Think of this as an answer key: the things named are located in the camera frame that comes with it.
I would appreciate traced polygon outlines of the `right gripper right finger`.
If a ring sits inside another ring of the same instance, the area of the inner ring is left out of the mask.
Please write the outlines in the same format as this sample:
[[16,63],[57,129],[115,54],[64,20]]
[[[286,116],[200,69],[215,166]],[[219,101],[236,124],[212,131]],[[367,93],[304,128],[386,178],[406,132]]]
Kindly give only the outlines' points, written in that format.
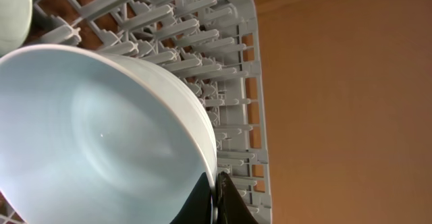
[[226,172],[217,177],[217,224],[258,224]]

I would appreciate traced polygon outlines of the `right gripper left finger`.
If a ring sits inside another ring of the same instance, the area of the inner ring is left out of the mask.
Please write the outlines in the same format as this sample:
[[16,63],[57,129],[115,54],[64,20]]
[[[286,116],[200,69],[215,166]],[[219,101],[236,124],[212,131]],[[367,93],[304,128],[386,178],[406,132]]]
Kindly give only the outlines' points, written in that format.
[[213,197],[207,174],[203,173],[170,224],[211,224],[212,222]]

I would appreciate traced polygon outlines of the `small light blue bowl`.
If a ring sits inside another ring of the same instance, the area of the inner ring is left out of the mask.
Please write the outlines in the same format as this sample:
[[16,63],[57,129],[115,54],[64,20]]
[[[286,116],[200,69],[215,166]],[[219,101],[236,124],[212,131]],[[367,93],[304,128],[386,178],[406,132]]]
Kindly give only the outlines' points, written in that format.
[[65,45],[1,58],[1,193],[27,223],[171,223],[217,179],[213,126],[179,78]]

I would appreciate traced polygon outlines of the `green bowl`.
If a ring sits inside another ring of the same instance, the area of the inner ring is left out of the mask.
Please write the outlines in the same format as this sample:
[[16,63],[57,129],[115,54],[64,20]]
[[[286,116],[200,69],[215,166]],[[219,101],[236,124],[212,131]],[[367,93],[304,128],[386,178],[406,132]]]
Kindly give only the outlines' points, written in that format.
[[1,56],[26,40],[32,19],[32,0],[1,0]]

